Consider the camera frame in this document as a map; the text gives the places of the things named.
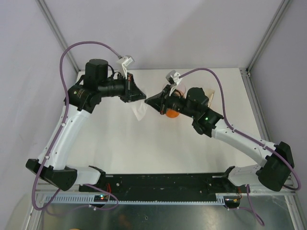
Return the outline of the clear pink plastic dripper cone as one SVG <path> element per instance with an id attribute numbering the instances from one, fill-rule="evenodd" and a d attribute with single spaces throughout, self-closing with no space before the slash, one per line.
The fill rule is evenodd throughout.
<path id="1" fill-rule="evenodd" d="M 176 95 L 181 94 L 182 96 L 185 97 L 185 94 L 186 94 L 186 86 L 185 86 L 183 83 L 179 84 L 179 85 L 177 86 L 176 90 L 180 92 L 180 93 L 176 93 Z"/>

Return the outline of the cream coffee filter holder stack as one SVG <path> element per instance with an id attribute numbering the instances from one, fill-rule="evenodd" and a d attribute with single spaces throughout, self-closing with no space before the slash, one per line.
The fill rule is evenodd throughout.
<path id="1" fill-rule="evenodd" d="M 207 96 L 208 99 L 209 99 L 209 101 L 208 101 L 208 107 L 211 107 L 211 105 L 212 105 L 213 98 L 214 98 L 214 93 L 215 93 L 215 90 L 213 90 L 213 89 L 206 89 L 206 90 L 205 90 L 205 94 L 206 94 L 206 96 Z"/>

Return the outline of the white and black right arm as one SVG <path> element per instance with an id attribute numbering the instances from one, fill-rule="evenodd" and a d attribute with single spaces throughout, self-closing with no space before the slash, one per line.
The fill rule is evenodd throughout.
<path id="1" fill-rule="evenodd" d="M 244 184 L 261 184 L 279 192 L 294 167 L 290 146 L 285 142 L 275 144 L 240 133 L 225 118 L 209 108 L 208 97 L 202 88 L 190 88 L 186 96 L 178 90 L 171 92 L 170 85 L 148 99 L 145 103 L 160 114 L 173 110 L 193 119 L 192 126 L 200 135 L 206 135 L 225 142 L 252 158 L 256 164 L 245 167 L 230 167 L 221 186 L 226 192 L 233 192 Z"/>

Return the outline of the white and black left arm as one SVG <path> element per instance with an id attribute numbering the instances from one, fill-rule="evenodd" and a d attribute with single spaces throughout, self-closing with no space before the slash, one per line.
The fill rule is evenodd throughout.
<path id="1" fill-rule="evenodd" d="M 108 75 L 108 62 L 91 59 L 85 65 L 85 73 L 68 89 L 68 99 L 64 101 L 60 120 L 45 150 L 37 159 L 29 159 L 26 168 L 40 179 L 62 191 L 73 185 L 89 184 L 95 191 L 102 191 L 106 180 L 104 171 L 88 166 L 77 168 L 67 165 L 67 159 L 75 139 L 94 108 L 102 98 L 119 97 L 125 103 L 146 98 L 136 85 L 134 77 L 127 71 L 134 60 L 131 56 L 121 57 L 115 79 Z"/>

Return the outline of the wooden and orange dripper stand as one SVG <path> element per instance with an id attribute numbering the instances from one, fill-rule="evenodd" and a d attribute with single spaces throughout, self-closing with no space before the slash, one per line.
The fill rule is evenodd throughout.
<path id="1" fill-rule="evenodd" d="M 180 113 L 172 109 L 167 109 L 165 115 L 169 118 L 176 118 L 180 115 Z"/>

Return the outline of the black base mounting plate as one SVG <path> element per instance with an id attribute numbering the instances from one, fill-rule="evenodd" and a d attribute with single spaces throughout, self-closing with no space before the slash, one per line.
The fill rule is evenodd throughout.
<path id="1" fill-rule="evenodd" d="M 119 201 L 207 202 L 216 194 L 245 193 L 245 186 L 235 186 L 223 172 L 169 174 L 103 174 L 94 186 L 107 189 Z"/>

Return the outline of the aluminium left corner post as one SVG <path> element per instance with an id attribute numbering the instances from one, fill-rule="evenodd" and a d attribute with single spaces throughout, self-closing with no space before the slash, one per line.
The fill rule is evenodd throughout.
<path id="1" fill-rule="evenodd" d="M 65 51 L 68 48 L 68 44 L 54 18 L 54 16 L 51 13 L 51 10 L 49 9 L 47 3 L 45 0 L 35 0 L 36 4 L 38 5 L 40 11 L 42 12 L 47 24 L 49 25 L 54 37 L 56 38 L 60 48 L 62 51 Z M 78 73 L 80 71 L 80 68 L 78 67 L 75 58 L 70 53 L 70 51 L 67 52 L 65 57 L 68 59 L 70 65 L 73 67 L 74 71 Z"/>

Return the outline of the aluminium corner post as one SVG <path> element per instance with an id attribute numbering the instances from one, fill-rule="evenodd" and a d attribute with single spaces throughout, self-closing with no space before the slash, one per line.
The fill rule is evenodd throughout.
<path id="1" fill-rule="evenodd" d="M 40 11 L 42 12 L 47 24 L 49 25 L 54 37 L 56 38 L 60 48 L 62 51 L 65 51 L 68 48 L 68 44 L 54 18 L 54 16 L 51 13 L 51 10 L 49 9 L 47 3 L 45 0 L 35 0 L 36 4 L 38 5 Z M 67 52 L 65 57 L 68 59 L 70 65 L 73 67 L 74 71 L 78 73 L 80 71 L 80 68 L 78 67 L 75 58 L 70 53 L 70 51 Z"/>
<path id="2" fill-rule="evenodd" d="M 246 67 L 246 71 L 247 71 L 248 74 L 251 73 L 252 69 L 256 65 L 259 58 L 261 57 L 262 53 L 264 52 L 264 49 L 268 45 L 272 36 L 274 35 L 276 29 L 278 28 L 280 22 L 282 21 L 284 15 L 286 14 L 286 12 L 287 12 L 287 10 L 290 7 L 292 2 L 293 2 L 292 0 L 281 1 L 278 9 L 274 13 L 274 16 L 273 16 L 271 22 L 268 25 L 259 45 L 257 46 L 251 60 L 249 61 L 248 65 Z"/>

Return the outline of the aluminium frame rail front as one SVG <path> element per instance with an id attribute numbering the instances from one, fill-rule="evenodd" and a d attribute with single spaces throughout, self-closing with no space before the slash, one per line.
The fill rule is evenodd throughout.
<path id="1" fill-rule="evenodd" d="M 254 186 L 260 186 L 260 187 L 264 187 L 265 189 L 268 189 L 270 191 L 274 191 L 274 192 L 279 192 L 281 191 L 281 189 L 283 188 L 287 188 L 287 189 L 291 189 L 293 186 L 293 182 L 290 179 L 290 177 L 263 177 L 261 176 L 259 173 L 258 174 L 253 174 L 251 176 L 250 180 L 243 180 L 243 182 L 233 182 L 231 181 L 230 175 L 227 175 L 224 173 L 224 175 L 228 178 L 228 180 L 235 186 L 242 186 L 242 185 L 246 185 L 246 184 L 250 184 L 250 185 L 254 185 Z M 67 192 L 67 191 L 79 191 L 79 192 L 87 192 L 87 193 L 94 193 L 97 192 L 97 190 L 95 189 L 96 187 L 88 187 L 85 184 L 73 184 L 72 183 L 72 179 L 69 179 L 69 181 L 66 183 L 60 183 L 60 185 L 62 186 L 62 188 L 60 188 L 59 190 L 61 192 Z M 111 188 L 108 185 L 107 189 L 105 189 L 105 191 L 109 191 L 111 193 Z"/>

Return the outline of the aluminium right corner post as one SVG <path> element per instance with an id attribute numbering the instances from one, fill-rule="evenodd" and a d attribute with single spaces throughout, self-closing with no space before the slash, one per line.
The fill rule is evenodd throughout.
<path id="1" fill-rule="evenodd" d="M 251 60 L 249 61 L 248 65 L 246 67 L 246 71 L 247 71 L 248 74 L 251 73 L 252 69 L 256 65 L 259 58 L 261 57 L 262 53 L 264 52 L 264 49 L 268 45 L 272 36 L 274 35 L 276 29 L 278 28 L 280 22 L 282 21 L 284 15 L 286 14 L 286 12 L 287 12 L 287 10 L 290 7 L 292 2 L 293 2 L 292 0 L 281 1 L 278 9 L 274 13 L 274 16 L 273 16 L 271 22 L 268 25 L 259 45 L 257 46 Z"/>

